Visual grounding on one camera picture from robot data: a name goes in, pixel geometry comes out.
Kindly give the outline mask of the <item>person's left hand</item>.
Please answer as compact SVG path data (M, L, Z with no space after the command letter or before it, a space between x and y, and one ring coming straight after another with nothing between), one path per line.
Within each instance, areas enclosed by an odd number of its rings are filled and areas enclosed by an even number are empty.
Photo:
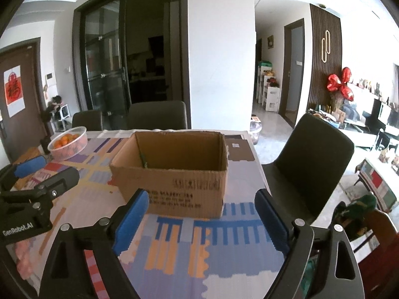
M37 259L30 258L30 254L34 250L34 240L22 240L17 242L14 247L14 252L17 258L16 267L23 280L30 277L39 277L35 268L37 267Z

